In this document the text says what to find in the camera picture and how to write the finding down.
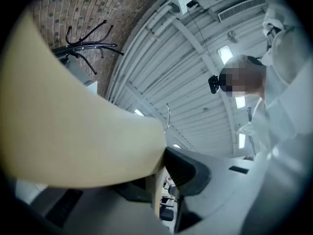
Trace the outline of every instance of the black cable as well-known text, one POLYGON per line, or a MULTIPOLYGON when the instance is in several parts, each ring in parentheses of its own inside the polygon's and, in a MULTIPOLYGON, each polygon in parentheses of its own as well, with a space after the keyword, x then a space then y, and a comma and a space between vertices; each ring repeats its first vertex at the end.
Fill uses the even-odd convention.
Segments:
POLYGON ((208 47, 207 47, 206 41, 205 41, 205 39, 204 39, 204 36, 202 35, 202 32, 201 32, 201 30, 200 30, 199 26, 197 25, 196 20, 193 18, 193 16, 191 16, 191 14, 190 14, 190 12, 189 12, 189 11, 188 11, 188 13, 189 13, 190 17, 192 18, 192 20, 195 22, 195 24, 196 24, 196 26, 197 26, 197 28, 198 28, 198 30, 199 30, 199 32, 200 32, 200 34, 201 34, 201 36, 202 36, 202 39, 203 39, 204 44, 205 44, 205 47, 206 47, 206 49, 207 49, 207 54, 208 54, 208 55, 209 55, 209 57, 211 58, 212 63, 214 64, 214 66, 218 69, 218 67, 217 67, 217 65, 216 65, 216 63, 215 63, 215 61, 214 61, 213 57, 211 56, 211 54, 210 54, 210 52, 209 52, 209 49, 208 49, 208 47))
POLYGON ((205 39, 204 39, 204 37, 203 37, 203 35, 202 35, 202 33, 201 33, 201 30, 200 30, 199 26, 198 26, 197 23, 196 23, 196 20, 193 18, 193 16, 191 16, 191 14, 190 14, 189 11, 188 11, 188 13, 189 13, 190 17, 192 18, 192 20, 195 22, 195 24, 196 24, 196 26, 197 26, 197 28, 198 28, 198 30, 199 30, 199 32, 200 32, 202 38, 203 38, 203 41, 204 41, 204 43, 205 43, 205 47, 206 47, 206 49, 207 49, 207 52, 209 53, 209 49, 208 49, 208 47, 207 47, 207 45, 206 45, 206 41, 205 41, 205 39))

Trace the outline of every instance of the corrugated metal ceiling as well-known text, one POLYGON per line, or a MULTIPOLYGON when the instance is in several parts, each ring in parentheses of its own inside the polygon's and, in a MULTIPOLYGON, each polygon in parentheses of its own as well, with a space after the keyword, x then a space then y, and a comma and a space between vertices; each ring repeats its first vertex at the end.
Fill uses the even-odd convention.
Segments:
MULTIPOLYGON (((221 70, 223 63, 217 50, 229 45, 233 55, 246 54, 255 57, 263 56, 266 49, 266 38, 262 33, 264 11, 261 8, 249 10, 234 19, 219 23, 207 11, 196 9, 191 15, 185 15, 180 22, 195 36, 197 41, 208 52, 212 64, 221 70), (227 33, 232 31, 237 43, 232 43, 227 33)), ((158 28, 165 17, 155 25, 158 28)), ((130 60, 128 67, 139 55, 139 47, 130 60)), ((166 103, 171 107, 171 126, 184 143, 173 132, 167 132, 168 145, 174 143, 192 151, 216 156, 242 156, 251 153, 251 146, 246 142, 244 149, 233 149, 233 138, 225 104, 221 92, 212 94, 208 78, 213 75, 189 40, 170 24, 153 42, 140 59, 128 81, 151 108, 143 106, 138 97, 125 85, 117 98, 116 105, 133 112, 139 109, 146 116, 154 116, 156 110, 167 120, 166 103)), ((246 108, 237 109, 234 98, 229 100, 235 131, 247 123, 246 108)), ((255 107, 258 98, 246 97, 246 106, 255 107)))

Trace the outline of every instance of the ceiling pipe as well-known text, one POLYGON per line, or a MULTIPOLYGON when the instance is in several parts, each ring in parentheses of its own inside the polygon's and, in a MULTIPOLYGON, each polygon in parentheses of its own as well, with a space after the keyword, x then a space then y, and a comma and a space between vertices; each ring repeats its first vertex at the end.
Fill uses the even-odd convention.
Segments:
POLYGON ((132 39, 130 45, 128 46, 125 55, 123 56, 115 74, 114 74, 114 79, 112 80, 112 82, 109 85, 109 91, 107 93, 107 99, 111 98, 111 93, 112 93, 112 88, 114 87, 115 82, 117 81, 117 77, 120 74, 120 69, 121 67, 123 67, 125 65, 125 61, 127 61, 127 64, 129 63, 129 60, 132 57, 133 52, 137 49, 137 48, 133 48, 134 43, 136 43, 138 37, 141 35, 142 31, 146 28, 146 26, 151 22, 151 20, 156 16, 157 13, 159 13, 165 6, 167 6, 171 1, 167 0, 166 2, 164 2, 156 11, 154 11, 154 13, 149 17, 149 19, 145 22, 145 24, 140 28, 140 30, 137 32, 137 34, 135 35, 135 37, 132 39))
MULTIPOLYGON (((138 49, 139 45, 141 44, 141 42, 144 40, 144 38, 147 36, 147 34, 149 32, 151 32, 151 29, 155 26, 155 24, 166 14, 166 12, 168 12, 170 9, 172 9, 172 7, 168 4, 166 4, 164 7, 160 8, 159 11, 156 11, 154 13, 154 16, 153 17, 150 17, 149 19, 149 22, 148 23, 145 23, 141 29, 141 31, 136 34, 136 39, 134 39, 132 41, 133 45, 130 45, 127 49, 127 51, 129 50, 129 53, 127 53, 127 55, 125 55, 125 58, 124 58, 124 63, 121 63, 119 68, 120 68, 120 74, 122 75, 124 72, 125 72, 125 69, 127 68, 130 60, 132 59, 132 57, 134 56, 134 53, 135 51, 138 49)), ((112 91, 112 94, 110 96, 110 101, 113 100, 114 98, 114 103, 116 102, 116 98, 119 96, 120 92, 122 91, 122 88, 123 86, 125 85, 125 82, 126 80, 123 79, 123 82, 122 82, 122 85, 119 86, 119 90, 118 90, 118 93, 117 93, 117 96, 115 96, 115 91, 116 91, 116 88, 117 86, 114 86, 113 87, 113 91, 112 91)))
MULTIPOLYGON (((198 4, 195 4, 194 6, 192 6, 191 8, 188 9, 188 11, 193 11, 196 9, 196 7, 198 6, 198 4)), ((126 75, 123 78, 122 83, 119 86, 119 89, 117 91, 117 94, 114 95, 114 88, 113 89, 113 93, 112 96, 114 96, 114 100, 113 100, 113 104, 116 103, 119 95, 121 94, 123 87, 125 85, 125 83, 127 82, 128 78, 131 76, 132 72, 134 71, 136 65, 140 62, 141 58, 144 56, 144 54, 147 52, 147 50, 150 48, 150 46, 154 43, 154 41, 160 36, 160 34, 167 28, 168 25, 170 25, 176 18, 181 17, 181 13, 164 13, 162 15, 162 12, 167 10, 169 11, 170 9, 172 9, 171 6, 167 5, 165 6, 159 14, 157 14, 151 21, 150 23, 147 25, 147 28, 149 30, 152 30, 152 26, 155 25, 161 17, 166 16, 166 20, 159 26, 158 29, 155 30, 155 32, 153 32, 152 36, 150 37, 150 39, 147 41, 147 43, 145 44, 145 46, 140 50, 139 54, 136 56, 135 60, 132 62, 132 65, 130 66, 130 68, 127 70, 126 75)), ((141 35, 140 35, 140 42, 144 39, 144 37, 147 35, 148 31, 145 30, 141 35)), ((132 52, 134 53, 136 51, 138 46, 136 46, 136 48, 134 47, 134 50, 132 50, 132 52)), ((128 59, 127 64, 129 63, 130 59, 132 58, 131 53, 129 54, 130 58, 128 59)))
MULTIPOLYGON (((147 28, 151 29, 154 25, 158 22, 158 20, 163 17, 165 15, 165 13, 170 10, 172 7, 171 6, 166 6, 164 7, 159 14, 157 14, 155 17, 157 20, 152 20, 148 25, 147 28)), ((128 80, 128 78, 130 77, 130 75, 132 74, 133 70, 135 69, 136 65, 139 63, 139 61, 141 60, 141 58, 144 56, 144 54, 147 52, 147 50, 150 48, 150 46, 153 44, 153 42, 160 36, 160 34, 163 32, 163 30, 165 30, 165 28, 172 23, 172 21, 176 18, 176 16, 171 16, 170 18, 166 19, 160 26, 159 28, 157 28, 151 35, 151 37, 149 38, 149 40, 146 42, 146 44, 144 45, 144 47, 140 50, 140 52, 137 54, 137 56, 135 57, 134 61, 132 62, 132 65, 127 69, 127 73, 124 76, 122 83, 119 85, 118 91, 116 94, 112 94, 112 96, 114 96, 114 100, 113 100, 113 104, 116 103, 117 98, 119 97, 119 95, 122 92, 122 89, 126 83, 126 81, 128 80)), ((144 39, 145 36, 151 32, 150 30, 145 30, 142 32, 142 34, 140 35, 140 39, 144 39)))

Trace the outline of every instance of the black headset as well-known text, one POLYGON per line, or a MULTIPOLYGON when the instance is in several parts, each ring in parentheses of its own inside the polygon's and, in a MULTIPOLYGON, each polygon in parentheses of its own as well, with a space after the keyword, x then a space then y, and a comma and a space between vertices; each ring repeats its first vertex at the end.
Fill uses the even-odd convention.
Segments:
POLYGON ((209 85, 211 89, 211 93, 215 94, 220 89, 220 80, 219 77, 216 75, 213 75, 209 78, 209 85))

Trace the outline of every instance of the beige chair backrest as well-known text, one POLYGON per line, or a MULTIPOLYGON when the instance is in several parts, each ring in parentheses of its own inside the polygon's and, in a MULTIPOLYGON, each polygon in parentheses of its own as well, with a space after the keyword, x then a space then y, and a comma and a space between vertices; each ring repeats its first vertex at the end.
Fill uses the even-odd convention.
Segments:
POLYGON ((1 167, 59 187, 118 184, 158 172, 160 121, 126 112, 86 90, 24 13, 0 64, 1 167))

